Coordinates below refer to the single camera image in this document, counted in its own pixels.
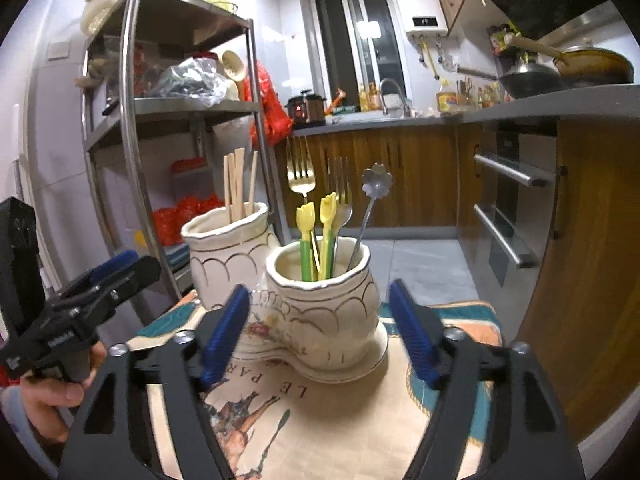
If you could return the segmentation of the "person's left hand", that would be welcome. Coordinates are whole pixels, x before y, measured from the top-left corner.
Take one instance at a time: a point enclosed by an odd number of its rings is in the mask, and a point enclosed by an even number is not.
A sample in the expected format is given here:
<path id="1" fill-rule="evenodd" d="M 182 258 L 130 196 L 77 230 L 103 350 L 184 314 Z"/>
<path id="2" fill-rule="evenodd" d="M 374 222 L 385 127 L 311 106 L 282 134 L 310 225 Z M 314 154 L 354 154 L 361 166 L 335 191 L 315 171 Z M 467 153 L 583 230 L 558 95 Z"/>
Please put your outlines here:
<path id="1" fill-rule="evenodd" d="M 70 426 L 64 422 L 58 408 L 78 408 L 85 392 L 107 356 L 104 344 L 97 342 L 90 351 L 90 373 L 80 382 L 62 382 L 55 378 L 25 376 L 20 381 L 25 414 L 41 443 L 65 443 Z"/>

